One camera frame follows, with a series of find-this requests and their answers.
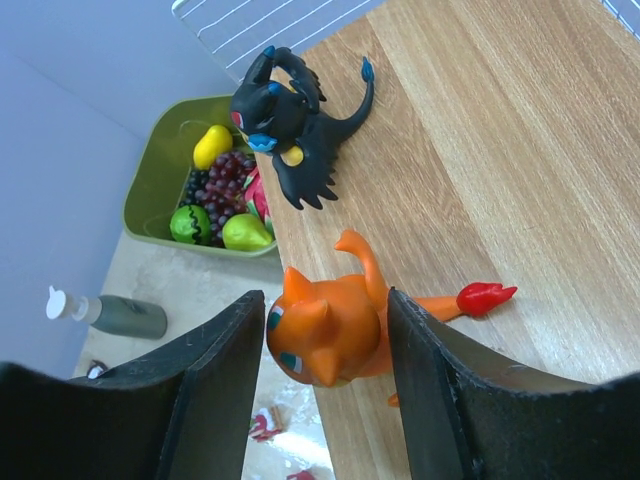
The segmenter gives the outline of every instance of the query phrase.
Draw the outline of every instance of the toy head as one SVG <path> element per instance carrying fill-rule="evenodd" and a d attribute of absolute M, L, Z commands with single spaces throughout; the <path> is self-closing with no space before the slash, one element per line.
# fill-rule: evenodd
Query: toy head
<path fill-rule="evenodd" d="M 302 133 L 304 96 L 271 81 L 276 66 L 273 47 L 256 58 L 231 99 L 231 120 L 256 152 L 283 152 Z"/>
<path fill-rule="evenodd" d="M 380 343 L 380 321 L 366 293 L 340 281 L 311 283 L 294 268 L 267 318 L 267 346 L 294 380 L 349 383 Z"/>

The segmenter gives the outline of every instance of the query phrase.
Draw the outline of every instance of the black dragon toy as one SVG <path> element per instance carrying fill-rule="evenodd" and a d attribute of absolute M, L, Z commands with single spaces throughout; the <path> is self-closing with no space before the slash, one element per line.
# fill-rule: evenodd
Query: black dragon toy
<path fill-rule="evenodd" d="M 291 77 L 290 88 L 271 80 L 280 67 Z M 374 73 L 363 58 L 362 79 L 367 91 L 356 112 L 344 120 L 320 110 L 327 99 L 316 73 L 289 48 L 266 48 L 255 59 L 231 99 L 231 120 L 249 146 L 273 158 L 280 188 L 298 210 L 301 200 L 322 210 L 319 197 L 337 200 L 329 186 L 338 147 L 369 116 L 373 105 Z"/>

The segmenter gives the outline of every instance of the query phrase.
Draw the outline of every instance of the charmander figure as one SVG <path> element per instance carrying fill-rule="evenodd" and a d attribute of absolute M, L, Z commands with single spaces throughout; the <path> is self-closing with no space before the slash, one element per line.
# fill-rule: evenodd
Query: charmander figure
<path fill-rule="evenodd" d="M 392 370 L 387 329 L 389 287 L 367 241 L 346 230 L 336 250 L 355 255 L 364 274 L 311 282 L 295 268 L 284 274 L 284 292 L 267 318 L 267 346 L 294 380 L 337 387 Z M 511 299 L 517 287 L 472 283 L 457 296 L 414 298 L 441 322 L 478 317 Z M 397 406 L 393 395 L 389 404 Z"/>

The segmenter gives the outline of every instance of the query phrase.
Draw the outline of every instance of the wooden table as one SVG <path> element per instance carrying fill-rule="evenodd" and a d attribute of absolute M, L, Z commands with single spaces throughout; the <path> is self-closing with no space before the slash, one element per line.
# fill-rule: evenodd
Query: wooden table
<path fill-rule="evenodd" d="M 389 0 L 307 52 L 349 115 L 367 55 L 377 100 L 341 150 L 323 211 L 297 212 L 260 158 L 282 262 L 351 273 L 347 227 L 389 284 L 520 287 L 452 324 L 520 362 L 587 382 L 640 369 L 640 44 L 597 0 Z M 316 396 L 338 479 L 410 478 L 392 378 Z"/>

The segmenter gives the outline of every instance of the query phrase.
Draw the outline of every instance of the grapes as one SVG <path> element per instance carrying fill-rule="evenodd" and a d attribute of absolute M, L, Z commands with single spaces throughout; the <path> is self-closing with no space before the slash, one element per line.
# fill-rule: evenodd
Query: grapes
<path fill-rule="evenodd" d="M 218 158 L 216 158 L 215 166 L 222 169 L 227 164 L 227 160 L 228 157 L 226 156 L 226 154 L 222 154 Z"/>
<path fill-rule="evenodd" d="M 231 217 L 247 212 L 244 184 L 256 162 L 240 151 L 223 153 L 208 170 L 189 172 L 180 206 L 200 205 L 211 221 L 214 247 L 224 247 L 222 228 Z"/>

